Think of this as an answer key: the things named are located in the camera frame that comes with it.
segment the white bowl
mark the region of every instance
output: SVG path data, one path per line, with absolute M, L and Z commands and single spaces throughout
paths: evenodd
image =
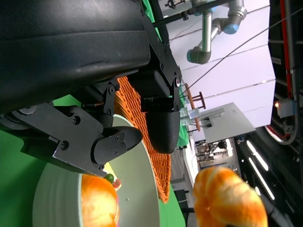
M 114 126 L 132 126 L 115 115 Z M 159 200 L 146 147 L 135 148 L 109 162 L 121 180 L 118 191 L 120 227 L 160 227 Z M 47 164 L 37 185 L 33 227 L 84 227 L 81 174 Z

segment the ceiling light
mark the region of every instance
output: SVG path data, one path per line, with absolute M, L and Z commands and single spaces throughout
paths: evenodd
M 256 151 L 256 149 L 254 148 L 254 146 L 251 144 L 251 142 L 248 140 L 246 141 L 248 147 L 250 148 L 251 152 L 253 155 L 256 156 L 257 160 L 261 163 L 261 165 L 263 166 L 263 168 L 268 171 L 268 165 L 266 164 L 266 162 L 263 160 L 263 158 L 259 155 L 259 153 Z
M 261 195 L 261 193 L 260 193 L 260 190 L 259 190 L 259 188 L 258 187 L 255 187 L 255 190 L 256 190 L 256 193 L 260 196 Z
M 261 176 L 259 170 L 257 169 L 256 165 L 254 164 L 254 162 L 251 160 L 251 158 L 249 157 L 248 160 L 250 161 L 253 169 L 255 170 L 257 176 L 259 177 L 261 183 L 263 184 L 263 186 L 265 187 L 266 191 L 268 192 L 269 196 L 271 197 L 272 200 L 275 200 L 275 197 L 273 195 L 273 193 L 271 192 L 271 190 L 269 189 L 268 185 L 266 184 L 265 180 L 263 179 L 263 177 Z
M 226 139 L 226 144 L 227 144 L 227 154 L 229 157 L 233 156 L 233 153 L 232 153 L 232 145 L 231 145 L 231 142 L 229 139 Z

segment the red cable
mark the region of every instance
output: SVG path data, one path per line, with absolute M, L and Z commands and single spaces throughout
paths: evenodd
M 280 0 L 280 8 L 281 8 L 281 19 L 284 19 L 286 17 L 285 0 Z M 284 47 L 284 56 L 285 56 L 284 59 L 285 59 L 285 68 L 286 68 L 287 96 L 289 98 L 292 98 L 293 97 L 292 78 L 291 78 L 291 74 L 290 74 L 286 20 L 282 21 L 282 35 L 283 35 L 283 41 L 284 41 L 283 47 Z
M 267 126 L 267 128 L 276 136 L 278 136 L 280 139 L 283 140 L 283 138 L 287 138 L 289 136 L 289 134 L 285 134 L 284 136 L 280 135 L 280 133 L 278 133 L 273 127 L 271 127 L 270 125 Z

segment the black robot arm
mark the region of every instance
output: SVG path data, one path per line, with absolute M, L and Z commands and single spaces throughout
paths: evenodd
M 0 8 L 0 129 L 24 141 L 22 152 L 104 176 L 106 162 L 142 139 L 136 128 L 112 127 L 121 76 L 141 96 L 153 147 L 173 152 L 181 73 L 136 1 L 12 0 Z M 53 105 L 67 94 L 82 107 Z

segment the orange stuffed toy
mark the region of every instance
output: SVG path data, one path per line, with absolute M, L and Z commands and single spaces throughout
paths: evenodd
M 228 168 L 200 171 L 195 179 L 194 197 L 198 227 L 267 227 L 261 198 Z
M 120 210 L 117 193 L 105 178 L 82 175 L 82 217 L 84 227 L 116 227 Z

